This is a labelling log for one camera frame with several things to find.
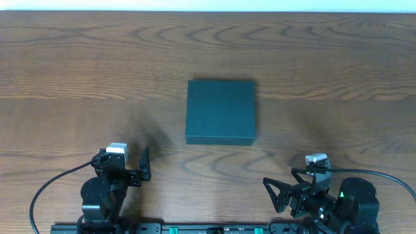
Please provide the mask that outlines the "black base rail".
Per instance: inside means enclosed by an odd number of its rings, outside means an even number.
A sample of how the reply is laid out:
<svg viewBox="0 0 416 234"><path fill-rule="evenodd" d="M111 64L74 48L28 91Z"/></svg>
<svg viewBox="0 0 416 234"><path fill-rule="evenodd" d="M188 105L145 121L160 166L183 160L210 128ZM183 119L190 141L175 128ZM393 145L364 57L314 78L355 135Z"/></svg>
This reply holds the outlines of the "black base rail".
<svg viewBox="0 0 416 234"><path fill-rule="evenodd" d="M316 222L310 224L273 222L271 224L160 224L139 223L130 226L90 227L86 224L55 224L50 234L124 233L124 234L297 234L333 233Z"/></svg>

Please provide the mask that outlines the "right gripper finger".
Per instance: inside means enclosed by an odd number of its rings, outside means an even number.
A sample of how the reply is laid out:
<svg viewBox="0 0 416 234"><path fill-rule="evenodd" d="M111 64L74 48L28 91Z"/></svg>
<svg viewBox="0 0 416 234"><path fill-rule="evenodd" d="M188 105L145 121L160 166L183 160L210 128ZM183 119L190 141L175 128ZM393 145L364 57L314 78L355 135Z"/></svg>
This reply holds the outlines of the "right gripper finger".
<svg viewBox="0 0 416 234"><path fill-rule="evenodd" d="M272 200L276 212L284 212L290 202L293 186L267 177L263 178L263 184Z"/></svg>
<svg viewBox="0 0 416 234"><path fill-rule="evenodd" d="M299 168L292 168L291 169L291 174L292 174L292 176L295 178L295 180L299 184L301 184L301 183L309 183L308 181L306 181L305 179L303 179L301 177L301 175L311 177L310 172L308 172L307 170L304 170L304 169L299 169Z"/></svg>

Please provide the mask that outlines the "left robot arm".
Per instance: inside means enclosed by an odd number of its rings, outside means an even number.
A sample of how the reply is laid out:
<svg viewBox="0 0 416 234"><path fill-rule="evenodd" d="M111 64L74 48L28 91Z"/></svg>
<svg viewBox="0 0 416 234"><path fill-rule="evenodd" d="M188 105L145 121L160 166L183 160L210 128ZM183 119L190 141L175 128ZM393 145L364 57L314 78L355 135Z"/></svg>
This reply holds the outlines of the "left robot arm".
<svg viewBox="0 0 416 234"><path fill-rule="evenodd" d="M149 151L146 146L138 168L126 168L128 149L124 143L112 143L92 157L91 166L96 177L81 188L82 220L77 223L77 233L125 233L129 224L119 219L129 187L140 187L151 180Z"/></svg>

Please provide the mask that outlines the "dark green box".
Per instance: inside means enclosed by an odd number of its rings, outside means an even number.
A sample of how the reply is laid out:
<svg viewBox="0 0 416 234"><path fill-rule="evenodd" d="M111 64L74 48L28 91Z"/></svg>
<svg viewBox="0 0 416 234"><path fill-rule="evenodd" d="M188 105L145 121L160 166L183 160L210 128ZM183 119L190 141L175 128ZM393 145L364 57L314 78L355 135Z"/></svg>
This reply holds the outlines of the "dark green box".
<svg viewBox="0 0 416 234"><path fill-rule="evenodd" d="M255 137L254 82L188 81L187 144L251 146Z"/></svg>

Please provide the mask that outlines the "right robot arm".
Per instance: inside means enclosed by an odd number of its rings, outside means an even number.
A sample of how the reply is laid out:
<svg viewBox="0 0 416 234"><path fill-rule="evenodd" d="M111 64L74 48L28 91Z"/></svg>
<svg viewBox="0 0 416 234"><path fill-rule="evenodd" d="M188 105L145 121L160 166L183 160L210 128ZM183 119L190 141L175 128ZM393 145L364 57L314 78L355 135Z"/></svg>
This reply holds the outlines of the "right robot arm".
<svg viewBox="0 0 416 234"><path fill-rule="evenodd" d="M329 195L332 173L325 156L307 156L305 169L293 168L296 185L265 177L263 184L277 213L291 208L291 216L307 216L300 223L285 223L272 233L379 233L380 208L374 185L359 177L341 183L336 197Z"/></svg>

